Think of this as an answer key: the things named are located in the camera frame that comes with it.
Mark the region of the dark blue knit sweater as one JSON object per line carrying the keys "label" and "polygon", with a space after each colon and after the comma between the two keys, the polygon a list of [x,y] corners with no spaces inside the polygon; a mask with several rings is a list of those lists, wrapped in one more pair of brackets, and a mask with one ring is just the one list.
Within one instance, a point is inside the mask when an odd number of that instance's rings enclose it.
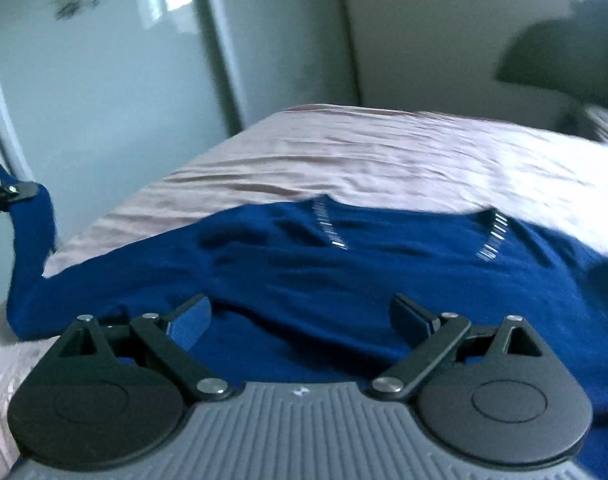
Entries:
{"label": "dark blue knit sweater", "polygon": [[496,209],[429,214],[319,196],[228,209],[46,276],[47,191],[9,214],[16,336],[59,335],[80,314],[124,323],[203,295],[212,318],[192,355],[234,384],[367,382],[409,351],[389,322],[398,294],[476,324],[523,315],[588,393],[580,459],[608,479],[608,257],[567,234]]}

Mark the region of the glass sliding wardrobe door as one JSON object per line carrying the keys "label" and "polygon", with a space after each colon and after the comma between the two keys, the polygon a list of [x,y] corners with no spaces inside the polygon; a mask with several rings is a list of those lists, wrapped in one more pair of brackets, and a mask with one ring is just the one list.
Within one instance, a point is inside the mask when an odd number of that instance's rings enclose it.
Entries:
{"label": "glass sliding wardrobe door", "polygon": [[92,223],[272,114],[354,104],[344,0],[0,0],[0,164]]}

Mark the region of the beige wrinkled bed sheet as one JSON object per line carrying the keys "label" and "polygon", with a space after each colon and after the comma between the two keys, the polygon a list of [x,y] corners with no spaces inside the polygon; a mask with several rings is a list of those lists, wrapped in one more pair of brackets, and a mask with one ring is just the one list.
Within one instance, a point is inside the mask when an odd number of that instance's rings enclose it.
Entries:
{"label": "beige wrinkled bed sheet", "polygon": [[[608,146],[432,113],[293,108],[141,188],[56,273],[244,205],[328,196],[360,208],[496,209],[608,257]],[[604,479],[581,463],[594,408],[517,313],[472,323],[408,400],[373,379],[228,382],[183,400],[129,322],[80,314],[23,340],[0,310],[0,479]]]}

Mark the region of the patterned pillow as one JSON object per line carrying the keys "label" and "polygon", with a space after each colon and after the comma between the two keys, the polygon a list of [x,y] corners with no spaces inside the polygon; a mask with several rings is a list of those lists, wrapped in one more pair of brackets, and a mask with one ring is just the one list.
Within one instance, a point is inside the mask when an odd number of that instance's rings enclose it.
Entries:
{"label": "patterned pillow", "polygon": [[596,105],[575,106],[561,118],[558,131],[608,145],[608,110]]}

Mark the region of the dark upholstered headboard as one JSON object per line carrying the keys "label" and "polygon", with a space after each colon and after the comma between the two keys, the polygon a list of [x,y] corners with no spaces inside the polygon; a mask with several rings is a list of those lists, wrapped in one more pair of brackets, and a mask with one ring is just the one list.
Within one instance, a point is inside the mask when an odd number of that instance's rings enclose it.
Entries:
{"label": "dark upholstered headboard", "polygon": [[523,29],[494,78],[608,109],[608,0],[581,0],[568,18]]}

